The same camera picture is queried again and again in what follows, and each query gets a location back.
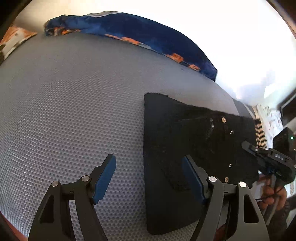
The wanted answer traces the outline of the person's right hand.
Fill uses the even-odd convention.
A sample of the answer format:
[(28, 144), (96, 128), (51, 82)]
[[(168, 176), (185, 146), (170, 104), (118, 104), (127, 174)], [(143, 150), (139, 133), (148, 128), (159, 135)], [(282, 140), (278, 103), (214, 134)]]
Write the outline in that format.
[(287, 200), (287, 191), (284, 187), (277, 187), (276, 190), (270, 186), (264, 186), (261, 196), (261, 201), (257, 202), (260, 209), (266, 209), (268, 206), (274, 204), (275, 199), (278, 198), (276, 210), (281, 210)]

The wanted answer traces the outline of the black jacket sleeve forearm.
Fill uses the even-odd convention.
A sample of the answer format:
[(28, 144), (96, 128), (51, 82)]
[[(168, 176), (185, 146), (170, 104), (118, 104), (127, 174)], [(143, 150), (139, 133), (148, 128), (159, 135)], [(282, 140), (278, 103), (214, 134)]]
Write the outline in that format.
[(287, 229), (287, 218), (290, 212), (290, 204), (285, 202), (283, 208), (276, 211), (267, 226), (269, 240), (281, 240)]

